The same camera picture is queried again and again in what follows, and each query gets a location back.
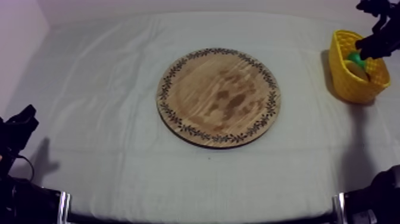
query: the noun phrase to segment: white tablecloth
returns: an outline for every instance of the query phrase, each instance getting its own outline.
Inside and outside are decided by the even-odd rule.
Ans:
[[[336,193],[400,163],[399,54],[386,60],[392,86],[372,105],[344,103],[327,88],[333,31],[368,35],[372,26],[260,13],[69,24],[51,30],[7,114],[37,108],[40,126],[22,154],[35,161],[36,183],[73,195],[74,212],[153,222],[316,216],[332,210]],[[168,66],[209,47],[254,56],[280,86],[277,122],[244,147],[193,146],[157,113]],[[26,169],[18,162],[14,173]]]

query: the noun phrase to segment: white wall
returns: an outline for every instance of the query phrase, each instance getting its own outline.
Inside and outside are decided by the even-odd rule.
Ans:
[[[36,0],[0,0],[0,116],[48,30]]]
[[[51,25],[137,13],[258,11],[372,26],[360,0],[38,0]]]

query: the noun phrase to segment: woven basket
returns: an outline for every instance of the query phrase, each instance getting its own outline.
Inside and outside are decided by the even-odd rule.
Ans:
[[[359,104],[372,101],[390,85],[390,76],[385,62],[379,58],[366,60],[365,71],[370,76],[366,81],[352,74],[345,66],[344,59],[354,51],[355,42],[363,37],[347,30],[337,30],[332,37],[329,51],[329,66],[333,87],[343,99]]]

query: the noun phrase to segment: green object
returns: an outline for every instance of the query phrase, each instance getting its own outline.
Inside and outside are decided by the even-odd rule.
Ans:
[[[351,52],[349,56],[347,56],[347,60],[354,62],[358,66],[362,67],[362,69],[365,69],[365,61],[363,61],[360,57],[360,53],[358,52]]]

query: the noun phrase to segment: wood grain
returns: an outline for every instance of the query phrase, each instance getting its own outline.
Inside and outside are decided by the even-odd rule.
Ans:
[[[276,120],[280,91],[261,62],[239,51],[208,48],[175,61],[157,89],[165,124],[183,139],[230,148],[260,137]]]

